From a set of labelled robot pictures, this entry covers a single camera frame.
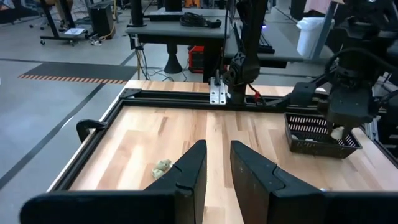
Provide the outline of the silver mounting bracket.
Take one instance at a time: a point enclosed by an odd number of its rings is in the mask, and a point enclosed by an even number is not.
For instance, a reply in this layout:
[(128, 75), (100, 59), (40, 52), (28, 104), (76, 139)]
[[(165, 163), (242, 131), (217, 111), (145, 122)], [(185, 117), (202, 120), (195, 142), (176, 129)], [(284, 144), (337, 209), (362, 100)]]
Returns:
[(226, 104), (226, 85), (222, 81), (217, 81), (215, 77), (210, 79), (210, 104)]

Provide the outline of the black desk pedestal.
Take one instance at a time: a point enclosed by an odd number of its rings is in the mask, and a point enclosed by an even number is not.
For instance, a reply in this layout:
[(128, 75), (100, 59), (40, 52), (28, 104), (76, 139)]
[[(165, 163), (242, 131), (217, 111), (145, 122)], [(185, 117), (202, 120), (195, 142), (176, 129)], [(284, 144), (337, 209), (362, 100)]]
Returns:
[(164, 71), (169, 74), (182, 72), (182, 67), (177, 58), (177, 45), (167, 44), (167, 53), (169, 55)]

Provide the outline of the black table clamp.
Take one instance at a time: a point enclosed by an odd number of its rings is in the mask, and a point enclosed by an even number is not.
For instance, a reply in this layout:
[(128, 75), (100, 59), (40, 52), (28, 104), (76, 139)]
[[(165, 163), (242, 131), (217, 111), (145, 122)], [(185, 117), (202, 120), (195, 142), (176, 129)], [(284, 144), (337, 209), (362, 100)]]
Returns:
[(91, 129), (104, 129), (107, 127), (107, 123), (96, 121), (92, 119), (83, 119), (76, 124), (76, 131), (78, 133), (78, 137), (80, 142), (84, 142), (84, 140), (90, 134)]

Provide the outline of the black wheeled cart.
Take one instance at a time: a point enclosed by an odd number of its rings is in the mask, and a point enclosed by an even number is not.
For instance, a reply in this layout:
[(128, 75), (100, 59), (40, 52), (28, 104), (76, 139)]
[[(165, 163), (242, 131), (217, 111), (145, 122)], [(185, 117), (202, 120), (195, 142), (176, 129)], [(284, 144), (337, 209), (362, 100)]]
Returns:
[[(40, 36), (40, 43), (42, 45), (46, 44), (46, 40), (59, 40), (68, 42), (71, 46), (74, 46), (76, 42), (80, 40), (86, 40), (89, 38), (89, 32), (86, 29), (86, 32), (82, 33), (81, 35), (65, 35), (64, 32), (69, 28), (80, 28), (75, 25), (75, 21), (72, 18), (71, 11), (72, 5), (70, 4), (72, 0), (39, 0), (40, 6), (44, 12), (44, 15), (47, 19), (47, 24), (50, 27), (52, 35), (41, 35)], [(63, 12), (63, 23), (61, 23), (62, 27), (58, 28), (55, 25), (53, 17), (50, 12), (50, 7), (54, 5), (59, 5), (61, 11)]]

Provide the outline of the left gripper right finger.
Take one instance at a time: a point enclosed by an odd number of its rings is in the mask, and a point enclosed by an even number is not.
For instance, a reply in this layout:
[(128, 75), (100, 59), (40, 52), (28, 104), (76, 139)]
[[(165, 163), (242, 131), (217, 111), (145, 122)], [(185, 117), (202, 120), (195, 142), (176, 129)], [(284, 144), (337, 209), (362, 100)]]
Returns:
[(240, 141), (231, 172), (244, 224), (323, 224), (325, 196)]

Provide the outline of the black backlit keyboard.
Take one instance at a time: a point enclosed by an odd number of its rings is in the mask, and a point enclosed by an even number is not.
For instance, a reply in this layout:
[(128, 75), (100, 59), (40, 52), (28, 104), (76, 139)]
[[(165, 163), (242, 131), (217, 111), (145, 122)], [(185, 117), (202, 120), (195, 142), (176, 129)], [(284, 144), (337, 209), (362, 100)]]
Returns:
[(262, 32), (258, 42), (258, 53), (261, 54), (274, 54), (275, 50), (271, 43), (266, 39), (264, 33)]

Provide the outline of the white plastic skeleton toy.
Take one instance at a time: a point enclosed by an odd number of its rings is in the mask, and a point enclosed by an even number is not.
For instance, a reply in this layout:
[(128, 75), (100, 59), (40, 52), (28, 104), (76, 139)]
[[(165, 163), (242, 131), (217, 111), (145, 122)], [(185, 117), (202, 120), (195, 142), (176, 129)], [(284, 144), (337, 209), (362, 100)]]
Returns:
[(164, 159), (160, 160), (156, 164), (156, 169), (161, 170), (161, 171), (167, 171), (172, 167), (172, 161), (170, 159)]

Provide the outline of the orange striped floor tape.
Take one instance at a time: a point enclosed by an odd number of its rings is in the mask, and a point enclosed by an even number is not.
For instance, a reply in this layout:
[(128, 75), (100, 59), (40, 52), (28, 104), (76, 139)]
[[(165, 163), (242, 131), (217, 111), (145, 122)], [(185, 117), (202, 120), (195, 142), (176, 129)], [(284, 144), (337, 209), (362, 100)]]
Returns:
[(100, 84), (126, 84), (127, 80), (115, 78), (79, 78), (79, 77), (58, 77), (48, 75), (28, 75), (22, 74), (18, 78), (29, 80), (48, 80), (48, 81), (61, 81), (61, 82), (82, 82), (82, 83), (100, 83)]

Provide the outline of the black computer tower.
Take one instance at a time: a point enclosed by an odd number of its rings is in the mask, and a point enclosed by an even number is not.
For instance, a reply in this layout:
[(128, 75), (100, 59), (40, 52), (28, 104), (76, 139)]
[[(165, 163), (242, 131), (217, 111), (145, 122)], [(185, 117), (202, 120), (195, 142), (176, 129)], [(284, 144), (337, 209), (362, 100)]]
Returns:
[(115, 33), (113, 11), (110, 2), (99, 2), (89, 7), (93, 30), (98, 37), (112, 39)]

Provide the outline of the red box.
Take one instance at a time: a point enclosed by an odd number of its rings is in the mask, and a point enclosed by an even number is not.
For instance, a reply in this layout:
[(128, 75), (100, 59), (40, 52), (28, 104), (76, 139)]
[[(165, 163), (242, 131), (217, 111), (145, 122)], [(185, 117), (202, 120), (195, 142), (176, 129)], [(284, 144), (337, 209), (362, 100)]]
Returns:
[(188, 69), (192, 73), (203, 73), (204, 46), (191, 45), (188, 47)]

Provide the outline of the grey desk with keyboard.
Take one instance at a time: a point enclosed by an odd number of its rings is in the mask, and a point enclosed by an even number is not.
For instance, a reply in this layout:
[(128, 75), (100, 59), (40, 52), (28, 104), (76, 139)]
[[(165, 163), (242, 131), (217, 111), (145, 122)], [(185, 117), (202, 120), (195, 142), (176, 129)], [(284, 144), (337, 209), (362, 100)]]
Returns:
[[(286, 68), (288, 62), (298, 63), (314, 63), (324, 64), (328, 58), (310, 59), (301, 56), (296, 47), (286, 38), (286, 36), (277, 28), (277, 24), (268, 23), (265, 30), (262, 31), (263, 36), (266, 38), (268, 43), (273, 46), (275, 52), (273, 54), (259, 53), (259, 64), (261, 67), (269, 68)], [(226, 41), (226, 49), (224, 56), (224, 64), (229, 65), (231, 59), (238, 51), (238, 45), (236, 43), (237, 37), (235, 34), (231, 34)]]

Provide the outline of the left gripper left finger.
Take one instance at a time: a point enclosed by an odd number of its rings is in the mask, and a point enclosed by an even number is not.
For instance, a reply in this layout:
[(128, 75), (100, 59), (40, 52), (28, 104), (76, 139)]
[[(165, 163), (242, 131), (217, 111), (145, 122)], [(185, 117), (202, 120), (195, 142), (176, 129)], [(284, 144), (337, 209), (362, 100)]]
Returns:
[(144, 224), (202, 224), (206, 195), (207, 147), (197, 141), (162, 177), (152, 193)]

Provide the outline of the black plastic basket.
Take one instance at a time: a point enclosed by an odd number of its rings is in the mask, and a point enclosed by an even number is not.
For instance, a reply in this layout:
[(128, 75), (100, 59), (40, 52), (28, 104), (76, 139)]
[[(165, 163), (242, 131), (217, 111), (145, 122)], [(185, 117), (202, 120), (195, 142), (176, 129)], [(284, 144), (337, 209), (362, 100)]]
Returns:
[(321, 116), (285, 113), (284, 118), (291, 152), (344, 159), (362, 148), (353, 133), (340, 140), (333, 139), (327, 133), (327, 121)]

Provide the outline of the white trash bin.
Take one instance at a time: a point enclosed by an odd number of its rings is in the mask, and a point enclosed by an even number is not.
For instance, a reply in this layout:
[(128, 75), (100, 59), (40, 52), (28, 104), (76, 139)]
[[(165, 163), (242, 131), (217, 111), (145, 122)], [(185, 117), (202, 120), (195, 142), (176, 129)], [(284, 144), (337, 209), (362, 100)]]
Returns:
[(324, 25), (324, 17), (304, 17), (296, 26), (300, 29), (297, 52), (304, 58), (312, 59), (315, 47)]

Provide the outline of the black aluminium table frame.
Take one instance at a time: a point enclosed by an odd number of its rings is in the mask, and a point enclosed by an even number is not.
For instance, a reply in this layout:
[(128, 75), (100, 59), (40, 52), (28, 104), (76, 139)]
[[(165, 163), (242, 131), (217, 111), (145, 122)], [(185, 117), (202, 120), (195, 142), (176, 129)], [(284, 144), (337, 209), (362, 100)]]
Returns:
[(243, 105), (211, 105), (210, 92), (156, 91), (126, 88), (101, 122), (91, 129), (50, 191), (143, 190), (155, 179), (160, 160), (172, 165), (197, 141), (207, 147), (206, 197), (235, 195), (231, 141), (240, 141), (281, 169), (322, 192), (398, 192), (398, 167), (365, 135), (351, 133), (362, 146), (344, 159), (291, 152), (285, 113), (321, 116), (314, 106), (266, 108), (257, 93)]

